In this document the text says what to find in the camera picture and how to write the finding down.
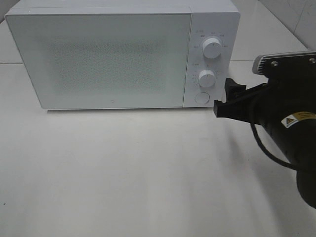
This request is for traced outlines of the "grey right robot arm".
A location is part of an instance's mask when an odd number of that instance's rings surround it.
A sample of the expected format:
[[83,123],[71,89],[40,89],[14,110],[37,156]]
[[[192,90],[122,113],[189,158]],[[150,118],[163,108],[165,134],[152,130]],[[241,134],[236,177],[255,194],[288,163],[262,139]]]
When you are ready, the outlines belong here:
[[[226,101],[214,102],[218,118],[250,124],[262,152],[279,165],[296,171],[296,185],[301,198],[316,206],[316,100],[311,86],[299,88],[289,81],[269,79],[247,89],[227,78]],[[262,143],[256,129],[262,126],[286,157],[273,155]]]

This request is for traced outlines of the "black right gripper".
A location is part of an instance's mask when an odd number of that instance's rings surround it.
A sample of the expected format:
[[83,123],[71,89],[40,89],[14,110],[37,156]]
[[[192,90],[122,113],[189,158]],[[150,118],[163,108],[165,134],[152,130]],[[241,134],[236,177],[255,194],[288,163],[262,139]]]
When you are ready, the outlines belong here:
[[225,81],[226,102],[215,100],[213,111],[217,118],[240,120],[263,126],[269,131],[284,131],[286,117],[286,86],[263,83],[246,89],[232,78]]

